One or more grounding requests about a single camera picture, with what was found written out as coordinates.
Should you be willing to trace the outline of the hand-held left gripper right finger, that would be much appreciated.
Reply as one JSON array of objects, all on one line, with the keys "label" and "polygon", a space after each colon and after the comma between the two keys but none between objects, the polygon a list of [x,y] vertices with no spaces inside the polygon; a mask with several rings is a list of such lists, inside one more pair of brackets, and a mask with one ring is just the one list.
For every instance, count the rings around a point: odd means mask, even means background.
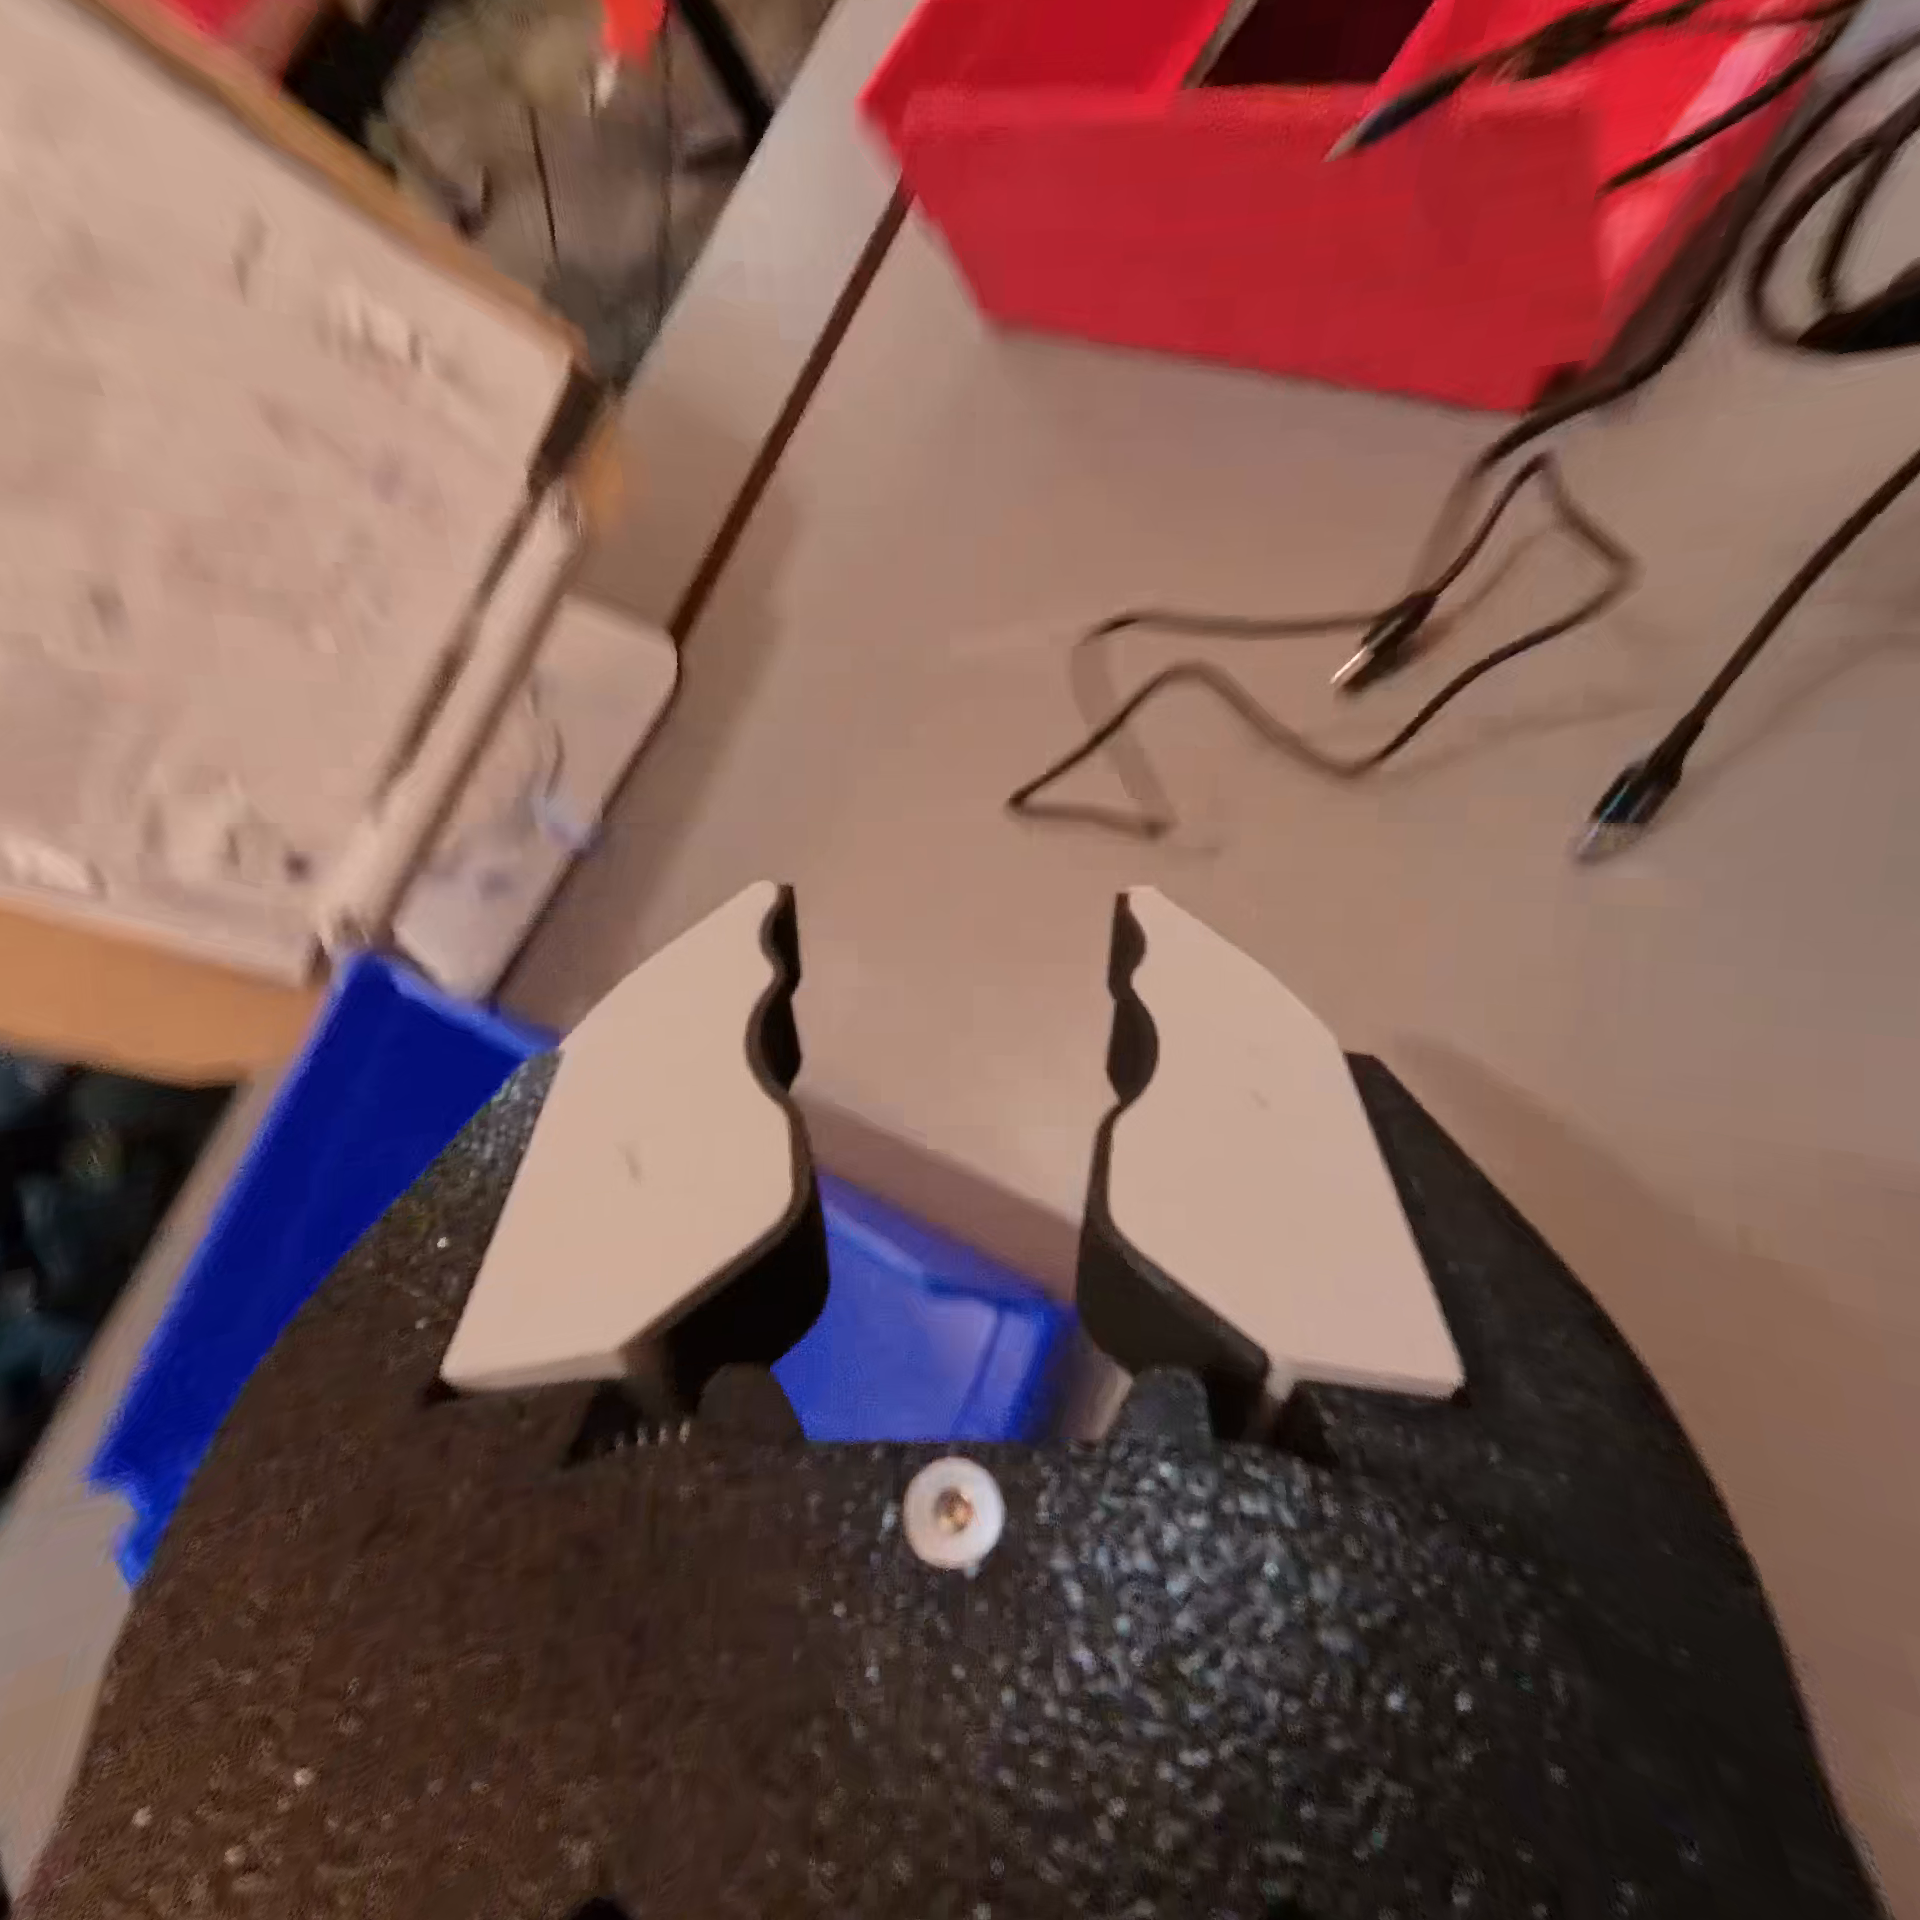
[{"label": "hand-held left gripper right finger", "polygon": [[1188,1371],[1212,1413],[1297,1384],[1449,1401],[1463,1358],[1329,1025],[1143,884],[1112,902],[1109,991],[1074,1269],[1100,1353]]}]

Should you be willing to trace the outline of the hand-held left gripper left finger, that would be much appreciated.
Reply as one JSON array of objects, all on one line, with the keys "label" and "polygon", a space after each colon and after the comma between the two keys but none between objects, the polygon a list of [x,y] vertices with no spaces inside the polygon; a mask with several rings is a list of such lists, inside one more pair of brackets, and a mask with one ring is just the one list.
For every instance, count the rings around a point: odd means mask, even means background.
[{"label": "hand-held left gripper left finger", "polygon": [[792,889],[756,880],[624,976],[553,1056],[442,1351],[461,1397],[621,1380],[695,1404],[825,1310]]}]

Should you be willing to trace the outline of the blue plastic bin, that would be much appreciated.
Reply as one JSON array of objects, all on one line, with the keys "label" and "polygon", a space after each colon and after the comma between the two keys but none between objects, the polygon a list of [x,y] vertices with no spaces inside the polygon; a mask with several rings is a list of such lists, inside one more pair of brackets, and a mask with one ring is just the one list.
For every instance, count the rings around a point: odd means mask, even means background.
[{"label": "blue plastic bin", "polygon": [[[556,1037],[390,957],[327,991],[87,1467],[146,1575],[212,1435],[279,1333],[382,1211]],[[1022,1441],[1058,1405],[1074,1315],[977,1248],[828,1172],[830,1296],[774,1361],[813,1441]]]}]

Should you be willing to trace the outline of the thin black cable metal plug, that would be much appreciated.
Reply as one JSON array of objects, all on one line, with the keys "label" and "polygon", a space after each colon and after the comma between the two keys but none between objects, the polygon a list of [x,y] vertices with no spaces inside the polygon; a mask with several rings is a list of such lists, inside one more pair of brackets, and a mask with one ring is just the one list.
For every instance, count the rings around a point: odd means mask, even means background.
[{"label": "thin black cable metal plug", "polygon": [[[1525,631],[1514,639],[1468,665],[1450,680],[1440,685],[1440,689],[1436,689],[1430,699],[1380,745],[1348,756],[1329,753],[1321,745],[1284,726],[1268,708],[1261,708],[1258,702],[1248,695],[1246,685],[1224,673],[1212,660],[1183,659],[1167,663],[1152,677],[1143,679],[1117,707],[1112,707],[1089,732],[1086,732],[1064,756],[1058,756],[1050,766],[1022,781],[1004,799],[1004,811],[1023,822],[1097,828],[1101,832],[1132,836],[1145,843],[1169,836],[1176,825],[1176,816],[1165,804],[1165,791],[1158,776],[1149,769],[1145,756],[1133,750],[1124,750],[1119,739],[1133,720],[1138,720],[1145,707],[1176,688],[1204,689],[1233,718],[1238,718],[1264,748],[1312,768],[1324,780],[1353,783],[1383,769],[1470,688],[1489,679],[1496,669],[1513,665],[1525,655],[1537,653],[1561,638],[1588,628],[1623,604],[1636,587],[1641,579],[1639,558],[1576,503],[1567,488],[1561,459],[1552,451],[1552,436],[1557,436],[1564,427],[1612,406],[1626,390],[1629,383],[1620,380],[1600,380],[1584,389],[1561,390],[1532,409],[1522,420],[1493,441],[1457,475],[1450,494],[1446,496],[1446,507],[1441,509],[1440,520],[1450,520],[1457,511],[1463,511],[1468,501],[1480,488],[1494,468],[1504,468],[1505,480],[1502,480],[1493,501],[1478,511],[1472,527],[1460,535],[1455,547],[1440,563],[1421,566],[1413,582],[1391,604],[1377,609],[1240,614],[1176,608],[1124,608],[1097,620],[1076,636],[1072,645],[1072,655],[1080,659],[1089,649],[1104,646],[1124,632],[1167,632],[1191,639],[1221,641],[1353,636],[1356,645],[1329,680],[1333,689],[1353,697],[1402,669],[1417,649],[1417,641],[1426,638],[1429,625],[1440,616],[1450,589],[1478,563],[1482,547],[1488,547],[1505,511],[1529,485],[1537,485],[1552,527],[1600,566],[1596,589],[1573,604],[1567,613],[1534,631]],[[1116,758],[1119,787],[1127,791],[1132,801],[1127,811],[1066,807],[1049,799],[1049,793],[1058,783],[1074,776],[1101,753],[1110,753]]]}]

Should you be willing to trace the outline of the red plastic bin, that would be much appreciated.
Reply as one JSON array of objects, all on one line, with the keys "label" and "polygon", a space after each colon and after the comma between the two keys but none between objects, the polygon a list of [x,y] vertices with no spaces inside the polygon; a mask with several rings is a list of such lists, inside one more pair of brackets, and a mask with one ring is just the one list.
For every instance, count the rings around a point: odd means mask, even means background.
[{"label": "red plastic bin", "polygon": [[1473,80],[1370,150],[1368,109],[1569,4],[919,4],[860,95],[991,319],[1518,414],[1596,368],[1797,105],[1634,183],[1817,46],[1708,4],[1544,80]]}]

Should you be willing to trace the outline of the grey desk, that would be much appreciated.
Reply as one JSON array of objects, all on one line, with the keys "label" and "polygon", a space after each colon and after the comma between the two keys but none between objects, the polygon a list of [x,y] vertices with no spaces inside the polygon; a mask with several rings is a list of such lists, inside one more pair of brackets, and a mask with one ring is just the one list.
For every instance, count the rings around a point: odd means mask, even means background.
[{"label": "grey desk", "polygon": [[1140,745],[1165,847],[1009,820],[1124,608],[1401,589],[1478,416],[1001,334],[892,196],[838,7],[636,376],[584,584],[678,697],[510,998],[572,1024],[746,880],[800,899],[821,1158],[1070,1288],[1112,895],[1152,883],[1388,1061],[1642,1355],[1773,1598],[1830,1775],[1914,1911],[1914,507],[1717,713],[1648,833],[1573,859],[1777,584],[1914,451],[1914,360],[1724,300],[1564,453],[1639,553],[1597,628],[1334,783],[1202,689]]}]

